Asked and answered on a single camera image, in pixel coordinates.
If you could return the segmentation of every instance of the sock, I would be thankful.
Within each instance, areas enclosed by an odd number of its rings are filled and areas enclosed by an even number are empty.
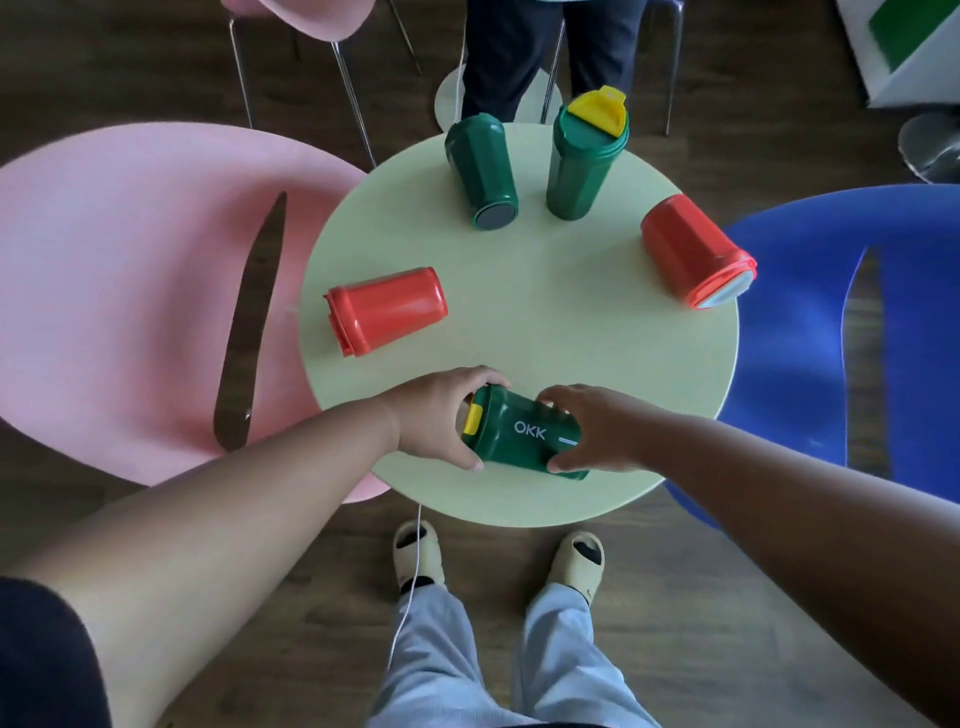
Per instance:
[[[600,549],[594,548],[590,544],[587,544],[583,541],[578,541],[573,545],[574,548],[583,556],[585,559],[589,559],[598,567],[603,566],[603,559],[600,558]]]

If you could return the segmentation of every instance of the foot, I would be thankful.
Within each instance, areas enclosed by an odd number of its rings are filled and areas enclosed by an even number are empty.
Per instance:
[[[573,531],[560,542],[546,580],[577,590],[587,600],[587,605],[592,605],[605,565],[600,539],[586,531]]]
[[[420,543],[420,569],[417,569],[417,543]],[[400,593],[405,595],[416,587],[428,584],[444,584],[444,564],[440,554],[440,539],[436,529],[429,521],[420,521],[420,533],[417,533],[417,521],[407,521],[400,525],[394,534],[394,569],[396,584]]]

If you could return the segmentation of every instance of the table top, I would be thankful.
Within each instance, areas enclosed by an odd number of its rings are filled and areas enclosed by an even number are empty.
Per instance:
[[[736,362],[736,303],[685,308],[643,251],[640,222],[679,190],[624,152],[590,213],[546,209],[551,127],[507,124],[519,215],[475,231],[439,135],[375,169],[317,241],[300,299],[300,346],[321,407],[428,372],[488,364],[534,397],[550,384],[611,387],[679,412],[716,417]],[[449,306],[435,326],[344,358],[327,320],[335,285],[433,266]],[[656,487],[655,473],[592,472],[583,481],[488,463],[467,473],[393,453],[373,469],[423,505],[466,521],[545,526],[601,515]]]

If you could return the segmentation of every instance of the red tumbler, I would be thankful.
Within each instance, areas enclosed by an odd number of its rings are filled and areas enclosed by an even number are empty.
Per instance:
[[[643,244],[670,292],[691,308],[736,298],[756,278],[756,261],[686,195],[655,206],[640,224]]]
[[[344,356],[363,356],[446,316],[446,298],[433,268],[331,288],[330,325]]]

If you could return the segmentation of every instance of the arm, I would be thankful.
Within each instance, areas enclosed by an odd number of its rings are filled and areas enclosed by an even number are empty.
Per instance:
[[[482,467],[456,436],[486,367],[415,379],[327,410],[121,500],[16,565],[80,617],[116,728],[153,725],[236,634],[357,481],[397,448]]]
[[[610,390],[551,387],[581,444],[553,469],[661,473],[880,680],[956,725],[960,506]]]

